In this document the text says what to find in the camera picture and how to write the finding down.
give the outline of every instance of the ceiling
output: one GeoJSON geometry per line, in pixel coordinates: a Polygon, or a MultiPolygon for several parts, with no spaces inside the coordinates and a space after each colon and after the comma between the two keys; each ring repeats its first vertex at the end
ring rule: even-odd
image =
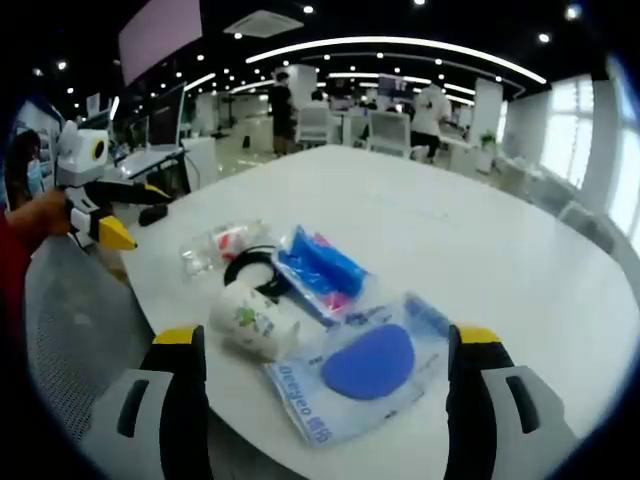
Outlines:
{"type": "MultiPolygon", "coordinates": [[[[251,65],[245,63],[247,57],[275,48],[355,35],[414,37],[470,47],[516,63],[549,82],[582,73],[605,75],[604,52],[589,34],[584,19],[573,22],[565,19],[567,4],[562,1],[427,0],[425,5],[418,6],[413,0],[246,0],[225,2],[222,8],[222,2],[201,0],[203,37],[160,62],[125,89],[117,62],[118,32],[145,3],[145,0],[110,2],[109,11],[92,26],[90,38],[87,38],[86,25],[73,21],[73,16],[66,16],[66,20],[56,24],[35,66],[44,74],[37,79],[38,88],[63,115],[84,115],[85,98],[96,92],[103,97],[121,96],[121,108],[126,109],[144,104],[151,92],[160,94],[162,83],[168,89],[212,72],[217,74],[214,80],[218,83],[217,89],[222,90],[227,84],[233,88],[240,86],[241,81],[259,81],[261,75],[270,78],[270,73],[282,66],[283,60],[292,64],[303,61],[320,68],[319,81],[329,72],[348,72],[355,66],[358,72],[371,73],[393,73],[395,68],[400,68],[402,75],[428,79],[443,74],[444,82],[471,89],[478,76],[493,80],[499,75],[504,78],[508,99],[549,88],[548,84],[542,86],[486,60],[406,45],[321,47],[251,65]],[[305,14],[305,5],[313,6],[314,13],[305,14]],[[236,40],[223,33],[228,26],[259,9],[299,20],[304,27],[267,39],[245,36],[236,40]],[[542,32],[551,35],[550,43],[538,41],[538,34],[542,32]],[[377,58],[376,52],[384,53],[385,57],[377,58]],[[204,55],[203,61],[196,59],[200,54],[204,55]],[[324,60],[324,54],[331,54],[331,59],[324,60]],[[436,65],[435,58],[441,58],[443,64],[436,65]],[[56,68],[60,59],[68,62],[64,71],[56,68]],[[480,69],[488,75],[479,75],[460,65],[480,69]],[[224,68],[231,70],[234,81],[223,74],[224,68]],[[260,75],[254,73],[256,68],[261,70],[260,75]],[[183,73],[181,79],[176,78],[177,71],[183,73]],[[69,87],[74,89],[72,94],[67,93],[69,87]]],[[[202,87],[211,90],[212,82],[202,87]]]]}

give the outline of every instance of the air vent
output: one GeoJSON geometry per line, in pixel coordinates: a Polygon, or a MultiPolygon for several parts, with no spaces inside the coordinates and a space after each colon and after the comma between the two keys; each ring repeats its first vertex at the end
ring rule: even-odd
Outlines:
{"type": "Polygon", "coordinates": [[[228,27],[224,33],[241,33],[249,37],[269,38],[302,26],[302,23],[293,18],[267,12],[266,10],[258,10],[242,20],[238,20],[228,27]]]}

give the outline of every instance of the blue pad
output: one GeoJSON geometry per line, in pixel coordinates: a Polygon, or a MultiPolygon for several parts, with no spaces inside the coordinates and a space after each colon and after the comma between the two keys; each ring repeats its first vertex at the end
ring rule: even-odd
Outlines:
{"type": "Polygon", "coordinates": [[[392,393],[413,371],[415,354],[406,330],[383,325],[334,353],[322,366],[327,387],[356,400],[392,393]]]}

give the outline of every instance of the paper cup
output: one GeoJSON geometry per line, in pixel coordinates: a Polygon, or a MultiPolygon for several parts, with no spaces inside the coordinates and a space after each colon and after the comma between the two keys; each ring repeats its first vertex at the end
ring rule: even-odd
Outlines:
{"type": "Polygon", "coordinates": [[[266,360],[281,359],[297,343],[300,322],[282,313],[260,292],[235,281],[211,308],[211,326],[266,360]]]}

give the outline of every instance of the red sleeve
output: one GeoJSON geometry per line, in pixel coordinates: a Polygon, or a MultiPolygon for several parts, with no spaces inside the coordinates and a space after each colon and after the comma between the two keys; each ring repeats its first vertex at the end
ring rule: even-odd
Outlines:
{"type": "Polygon", "coordinates": [[[7,330],[16,341],[22,341],[24,281],[31,260],[30,251],[0,214],[0,295],[7,310],[7,330]]]}

